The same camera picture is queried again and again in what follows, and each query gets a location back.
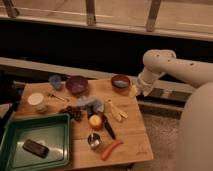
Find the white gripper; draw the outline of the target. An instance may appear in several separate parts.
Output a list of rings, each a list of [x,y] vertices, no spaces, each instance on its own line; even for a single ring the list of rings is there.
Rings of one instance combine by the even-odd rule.
[[[154,74],[141,72],[138,75],[137,86],[136,85],[131,86],[129,97],[130,98],[136,97],[138,94],[138,89],[144,96],[148,96],[153,90],[153,85],[156,80],[157,77]]]

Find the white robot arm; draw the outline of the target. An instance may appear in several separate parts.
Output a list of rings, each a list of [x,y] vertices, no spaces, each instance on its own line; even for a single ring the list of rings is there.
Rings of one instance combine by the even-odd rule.
[[[174,171],[213,171],[213,63],[178,59],[173,50],[151,49],[133,84],[133,97],[148,96],[154,83],[169,74],[195,88],[185,102]]]

